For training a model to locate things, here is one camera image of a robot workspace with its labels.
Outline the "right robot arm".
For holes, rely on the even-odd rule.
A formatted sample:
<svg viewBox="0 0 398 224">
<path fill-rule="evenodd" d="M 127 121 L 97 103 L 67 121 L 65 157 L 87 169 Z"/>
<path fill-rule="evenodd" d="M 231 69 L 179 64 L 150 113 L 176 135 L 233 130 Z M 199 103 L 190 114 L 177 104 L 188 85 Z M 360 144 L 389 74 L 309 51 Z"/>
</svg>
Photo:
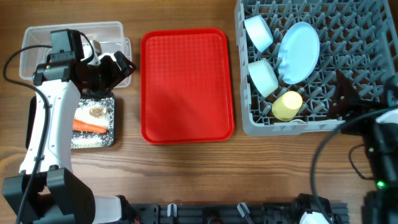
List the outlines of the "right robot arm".
<svg viewBox="0 0 398 224">
<path fill-rule="evenodd" d="M 380 102 L 361 99 L 350 80 L 337 73 L 335 92 L 328 117 L 342 117 L 338 125 L 317 147 L 311 167 L 311 194 L 299 195 L 292 204 L 291 218 L 298 223 L 342 223 L 331 203 L 318 195 L 315 171 L 323 148 L 338 133 L 359 135 L 376 189 L 364 197 L 363 223 L 397 223 L 397 80 L 390 77 L 382 88 Z"/>
</svg>

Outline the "light blue bowl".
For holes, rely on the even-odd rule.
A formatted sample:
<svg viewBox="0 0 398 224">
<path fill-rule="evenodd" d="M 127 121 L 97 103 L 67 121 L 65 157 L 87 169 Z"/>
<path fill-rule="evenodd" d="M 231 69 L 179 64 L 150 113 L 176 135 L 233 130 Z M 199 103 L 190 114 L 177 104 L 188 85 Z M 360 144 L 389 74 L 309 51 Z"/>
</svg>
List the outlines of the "light blue bowl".
<svg viewBox="0 0 398 224">
<path fill-rule="evenodd" d="M 244 26 L 258 51 L 264 52 L 273 43 L 271 30 L 261 15 L 245 19 Z"/>
</svg>

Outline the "brown food scrap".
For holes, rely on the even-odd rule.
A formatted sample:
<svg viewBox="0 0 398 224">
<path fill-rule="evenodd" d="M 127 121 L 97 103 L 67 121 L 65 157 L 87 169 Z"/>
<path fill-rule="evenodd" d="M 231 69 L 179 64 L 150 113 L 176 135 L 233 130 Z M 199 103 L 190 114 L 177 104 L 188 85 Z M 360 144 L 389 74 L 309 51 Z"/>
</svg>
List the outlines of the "brown food scrap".
<svg viewBox="0 0 398 224">
<path fill-rule="evenodd" d="M 99 118 L 100 116 L 105 115 L 108 112 L 106 108 L 90 108 L 89 114 L 92 117 Z"/>
</svg>

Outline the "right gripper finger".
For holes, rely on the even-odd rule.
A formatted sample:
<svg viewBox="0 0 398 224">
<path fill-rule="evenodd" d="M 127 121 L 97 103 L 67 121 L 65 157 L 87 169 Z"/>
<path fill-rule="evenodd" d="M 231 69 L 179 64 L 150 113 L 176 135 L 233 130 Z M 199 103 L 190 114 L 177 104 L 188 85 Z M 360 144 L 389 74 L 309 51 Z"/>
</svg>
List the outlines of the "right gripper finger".
<svg viewBox="0 0 398 224">
<path fill-rule="evenodd" d="M 384 99 L 388 107 L 397 105 L 397 80 L 394 76 L 389 77 L 384 84 Z"/>
<path fill-rule="evenodd" d="M 335 92 L 331 97 L 331 105 L 327 112 L 330 119 L 342 117 L 352 119 L 362 113 L 359 93 L 353 88 L 343 73 L 336 73 Z"/>
</svg>

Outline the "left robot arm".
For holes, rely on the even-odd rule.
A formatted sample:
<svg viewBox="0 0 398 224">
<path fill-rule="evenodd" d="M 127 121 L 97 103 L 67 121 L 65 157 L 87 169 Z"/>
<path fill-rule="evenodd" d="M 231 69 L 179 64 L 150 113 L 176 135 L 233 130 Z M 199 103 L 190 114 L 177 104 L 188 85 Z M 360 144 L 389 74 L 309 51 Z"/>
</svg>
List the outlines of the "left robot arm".
<svg viewBox="0 0 398 224">
<path fill-rule="evenodd" d="M 122 195 L 96 197 L 72 172 L 72 129 L 83 90 L 106 96 L 136 66 L 121 52 L 99 64 L 74 51 L 53 51 L 37 67 L 31 88 L 37 104 L 28 151 L 17 176 L 6 178 L 2 194 L 18 223 L 137 222 Z"/>
</svg>

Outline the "light blue plate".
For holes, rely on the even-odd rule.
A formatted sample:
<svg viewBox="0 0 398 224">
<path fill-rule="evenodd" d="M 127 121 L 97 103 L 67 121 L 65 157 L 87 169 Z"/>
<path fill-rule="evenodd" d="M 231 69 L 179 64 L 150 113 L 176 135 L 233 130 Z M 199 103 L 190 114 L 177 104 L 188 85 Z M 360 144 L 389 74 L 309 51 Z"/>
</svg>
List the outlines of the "light blue plate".
<svg viewBox="0 0 398 224">
<path fill-rule="evenodd" d="M 294 85 L 308 78 L 315 69 L 320 55 L 320 39 L 307 22 L 294 24 L 280 43 L 277 58 L 282 62 L 279 74 L 286 84 Z"/>
</svg>

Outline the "green bowl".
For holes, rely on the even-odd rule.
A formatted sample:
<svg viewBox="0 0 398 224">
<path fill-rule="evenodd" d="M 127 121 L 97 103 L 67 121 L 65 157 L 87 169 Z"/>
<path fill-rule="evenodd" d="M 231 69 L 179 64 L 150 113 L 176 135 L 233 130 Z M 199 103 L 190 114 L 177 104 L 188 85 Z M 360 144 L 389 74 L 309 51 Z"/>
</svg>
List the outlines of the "green bowl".
<svg viewBox="0 0 398 224">
<path fill-rule="evenodd" d="M 267 60 L 249 63 L 248 70 L 254 86 L 263 97 L 268 97 L 278 88 L 277 77 Z"/>
</svg>

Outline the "orange carrot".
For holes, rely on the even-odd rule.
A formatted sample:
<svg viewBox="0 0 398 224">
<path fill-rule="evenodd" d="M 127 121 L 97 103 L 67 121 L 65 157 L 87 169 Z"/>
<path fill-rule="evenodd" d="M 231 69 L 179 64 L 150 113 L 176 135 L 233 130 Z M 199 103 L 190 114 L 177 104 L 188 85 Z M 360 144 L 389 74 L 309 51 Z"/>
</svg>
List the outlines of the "orange carrot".
<svg viewBox="0 0 398 224">
<path fill-rule="evenodd" d="M 107 129 L 102 126 L 97 126 L 94 124 L 85 123 L 75 119 L 73 121 L 73 130 L 74 131 L 81 131 L 81 132 L 88 132 L 88 133 L 98 133 L 98 134 L 106 134 Z"/>
</svg>

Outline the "white plastic spoon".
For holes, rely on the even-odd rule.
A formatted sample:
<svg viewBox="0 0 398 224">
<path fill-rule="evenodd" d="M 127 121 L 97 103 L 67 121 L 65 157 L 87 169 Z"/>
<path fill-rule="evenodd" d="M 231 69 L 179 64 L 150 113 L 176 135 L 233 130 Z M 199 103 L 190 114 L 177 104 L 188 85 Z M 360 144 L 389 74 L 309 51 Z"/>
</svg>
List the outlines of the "white plastic spoon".
<svg viewBox="0 0 398 224">
<path fill-rule="evenodd" d="M 305 124 L 306 121 L 303 121 L 301 119 L 293 119 L 291 121 L 289 121 L 290 123 L 298 123 L 298 124 Z"/>
</svg>

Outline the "yellow cup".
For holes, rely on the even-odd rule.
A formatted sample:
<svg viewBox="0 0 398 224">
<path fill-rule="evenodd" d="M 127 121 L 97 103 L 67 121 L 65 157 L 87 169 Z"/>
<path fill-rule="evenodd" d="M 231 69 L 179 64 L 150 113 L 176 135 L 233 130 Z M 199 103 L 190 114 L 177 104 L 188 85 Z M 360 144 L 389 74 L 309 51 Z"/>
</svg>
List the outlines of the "yellow cup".
<svg viewBox="0 0 398 224">
<path fill-rule="evenodd" d="M 273 102 L 271 110 L 277 119 L 291 121 L 302 107 L 302 104 L 303 99 L 299 93 L 288 91 Z"/>
</svg>

